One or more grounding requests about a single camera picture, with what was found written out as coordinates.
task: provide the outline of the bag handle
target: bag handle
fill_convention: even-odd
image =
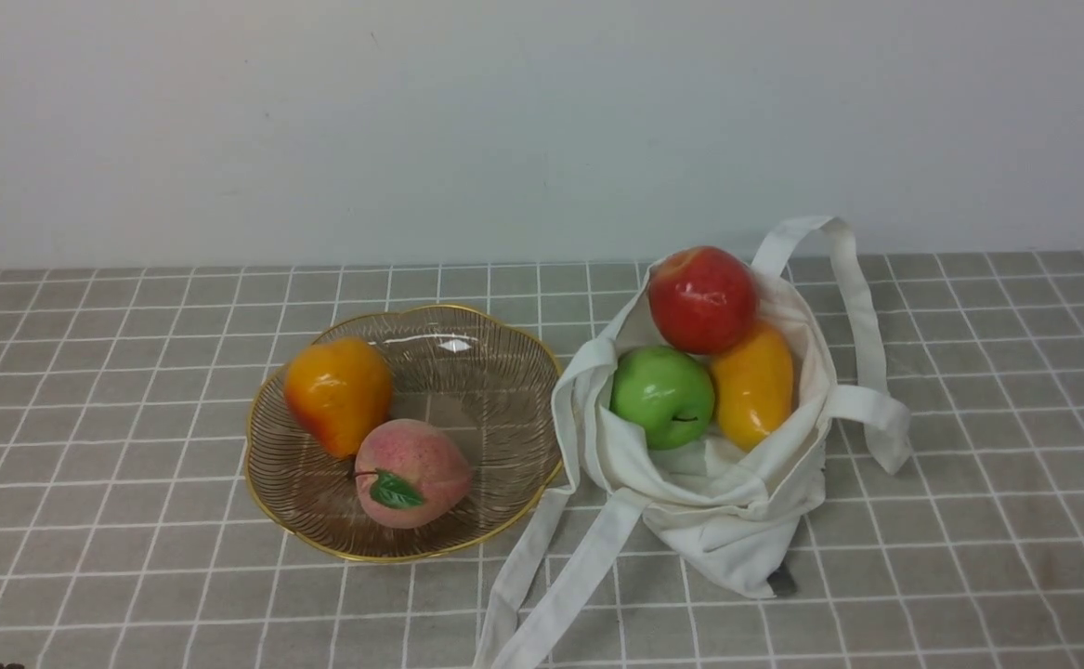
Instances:
[[[623,542],[640,519],[640,512],[647,504],[644,498],[631,491],[611,496],[553,588],[524,626],[516,627],[517,610],[525,603],[529,584],[554,539],[562,512],[567,507],[570,496],[579,490],[582,478],[579,453],[584,448],[581,439],[588,439],[588,435],[581,435],[580,429],[568,420],[557,420],[557,407],[566,408],[577,419],[582,416],[582,408],[588,406],[589,398],[604,385],[602,382],[590,384],[588,377],[605,381],[614,361],[612,344],[592,339],[580,347],[555,385],[551,408],[555,412],[555,435],[562,449],[568,484],[551,488],[542,494],[525,533],[508,553],[508,558],[504,559],[488,594],[488,610],[473,665],[475,669],[534,669],[545,660],[550,648],[575,621],[575,616],[588,604],[598,581],[612,567],[615,557],[623,550]]]
[[[550,586],[519,630],[503,643],[491,662],[488,661],[488,652],[495,645],[495,640],[490,636],[490,628],[512,626],[516,616],[512,615],[507,623],[493,622],[493,614],[488,610],[490,618],[485,622],[475,668],[534,669],[541,665],[612,568],[647,504],[649,500],[631,490],[619,490],[609,497],[554,584]]]
[[[784,220],[769,232],[757,250],[752,269],[769,276],[779,276],[785,263],[806,234],[821,230],[830,240],[830,268],[851,321],[855,343],[855,372],[860,386],[836,386],[827,398],[823,414],[863,423],[867,450],[887,473],[895,474],[912,448],[907,440],[909,410],[889,397],[885,340],[873,306],[851,226],[836,217],[808,217]]]

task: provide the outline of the pink peach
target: pink peach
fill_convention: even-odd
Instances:
[[[437,519],[470,491],[470,465],[447,433],[398,419],[367,434],[356,453],[360,506],[386,528]]]

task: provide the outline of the fruit basket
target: fruit basket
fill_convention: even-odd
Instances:
[[[315,343],[343,337],[384,357],[389,419],[425,420],[460,446],[470,492],[422,528],[376,524],[360,507],[351,461],[330,456],[291,414],[283,368],[261,386],[248,422],[245,478],[267,516],[340,558],[405,562],[486,541],[537,504],[562,467],[550,413],[559,368],[541,340],[444,305],[354,318]]]

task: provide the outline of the artificial fruit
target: artificial fruit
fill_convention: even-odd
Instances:
[[[609,408],[644,429],[649,449],[676,449],[698,439],[714,406],[707,370],[674,348],[635,348],[621,357],[615,372]]]
[[[390,420],[356,454],[360,506],[386,528],[413,529],[450,511],[470,490],[470,466],[447,433],[413,419]]]
[[[648,310],[670,346],[718,355],[743,339],[761,308],[752,274],[727,250],[695,246],[666,258],[648,283]]]
[[[757,321],[740,343],[711,360],[715,421],[745,452],[793,411],[793,357],[776,327]]]
[[[388,419],[392,374],[379,351],[356,337],[304,348],[286,370],[289,413],[335,458],[350,458]]]

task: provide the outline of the white cloth bag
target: white cloth bag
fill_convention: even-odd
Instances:
[[[831,267],[851,318],[857,386],[839,384],[814,314],[780,279],[798,243],[816,230],[830,240]],[[826,217],[783,221],[763,240],[750,269],[761,292],[761,318],[783,332],[800,363],[797,410],[747,454],[717,432],[674,451],[648,451],[642,429],[607,407],[618,357],[664,343],[644,299],[649,268],[638,294],[580,348],[555,386],[555,430],[568,484],[542,496],[501,568],[475,668],[534,669],[544,661],[640,519],[721,588],[749,597],[774,596],[769,575],[783,562],[802,514],[825,498],[824,445],[834,419],[864,424],[867,448],[887,473],[894,474],[911,456],[909,411],[887,395],[885,346],[847,223]],[[608,492],[604,511],[517,628],[517,609],[583,471]]]

